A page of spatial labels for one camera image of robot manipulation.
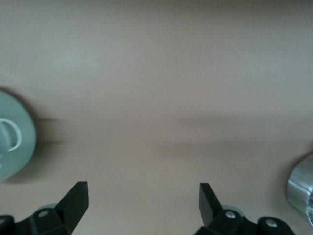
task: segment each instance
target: white tabletop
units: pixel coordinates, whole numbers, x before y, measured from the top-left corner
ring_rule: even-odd
[[[208,182],[312,234],[285,184],[312,149],[313,4],[240,2],[0,1],[0,85],[39,127],[0,214],[87,181],[74,235],[192,235]]]

